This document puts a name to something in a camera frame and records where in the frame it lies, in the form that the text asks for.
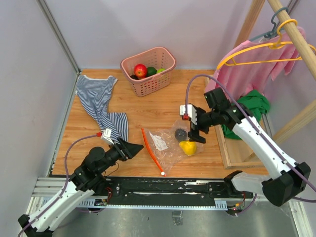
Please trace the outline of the clear zip top bag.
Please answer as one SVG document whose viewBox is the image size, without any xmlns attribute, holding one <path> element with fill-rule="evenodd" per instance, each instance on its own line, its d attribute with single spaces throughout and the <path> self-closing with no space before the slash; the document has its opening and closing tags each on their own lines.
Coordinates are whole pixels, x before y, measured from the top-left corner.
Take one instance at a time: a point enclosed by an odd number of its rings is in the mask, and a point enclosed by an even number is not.
<svg viewBox="0 0 316 237">
<path fill-rule="evenodd" d="M 174 132 L 178 128 L 186 130 L 187 133 L 190 131 L 188 124 L 180 119 L 176 120 L 169 129 L 159 131 L 151 131 L 147 128 L 141 129 L 145 147 L 157 165 L 161 176 L 166 176 L 172 166 L 180 160 L 191 157 L 185 155 L 179 147 L 179 142 L 174 137 Z M 197 152 L 192 156 L 203 152 L 203 144 L 195 143 Z"/>
</svg>

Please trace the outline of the fake green lime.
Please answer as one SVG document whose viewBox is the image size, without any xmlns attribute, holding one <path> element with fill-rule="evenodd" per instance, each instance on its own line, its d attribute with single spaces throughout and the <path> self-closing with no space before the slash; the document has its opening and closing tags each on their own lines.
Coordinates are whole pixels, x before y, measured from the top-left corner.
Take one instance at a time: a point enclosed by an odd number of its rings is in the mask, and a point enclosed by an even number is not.
<svg viewBox="0 0 316 237">
<path fill-rule="evenodd" d="M 165 69 L 164 69 L 164 68 L 161 68 L 161 69 L 157 70 L 157 74 L 159 74 L 159 73 L 161 73 L 161 72 L 164 72 L 164 71 L 165 71 Z"/>
</svg>

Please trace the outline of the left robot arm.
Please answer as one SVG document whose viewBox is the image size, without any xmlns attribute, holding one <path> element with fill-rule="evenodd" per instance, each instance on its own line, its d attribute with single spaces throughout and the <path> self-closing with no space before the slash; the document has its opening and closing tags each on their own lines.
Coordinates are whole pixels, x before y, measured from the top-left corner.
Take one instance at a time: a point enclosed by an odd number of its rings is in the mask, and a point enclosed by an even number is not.
<svg viewBox="0 0 316 237">
<path fill-rule="evenodd" d="M 132 144 L 118 139 L 117 143 L 105 151 L 101 147 L 92 148 L 73 174 L 66 167 L 64 186 L 37 212 L 21 215 L 18 222 L 22 228 L 18 236 L 51 237 L 61 221 L 86 198 L 101 195 L 106 190 L 103 173 L 117 161 L 134 158 L 143 145 Z"/>
</svg>

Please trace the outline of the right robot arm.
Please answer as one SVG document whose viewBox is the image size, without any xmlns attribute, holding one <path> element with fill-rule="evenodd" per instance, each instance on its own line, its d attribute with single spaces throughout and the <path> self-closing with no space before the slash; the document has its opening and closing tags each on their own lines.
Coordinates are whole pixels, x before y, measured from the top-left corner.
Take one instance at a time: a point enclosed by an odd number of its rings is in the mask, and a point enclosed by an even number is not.
<svg viewBox="0 0 316 237">
<path fill-rule="evenodd" d="M 204 144 L 206 139 L 200 132 L 208 133 L 210 127 L 226 125 L 251 148 L 269 173 L 265 176 L 235 171 L 224 179 L 224 193 L 231 198 L 242 191 L 264 195 L 275 206 L 296 198 L 308 184 L 310 167 L 287 155 L 250 111 L 242 104 L 231 103 L 222 89 L 211 90 L 204 97 L 211 109 L 209 112 L 189 103 L 180 106 L 180 116 L 190 121 L 190 141 Z"/>
</svg>

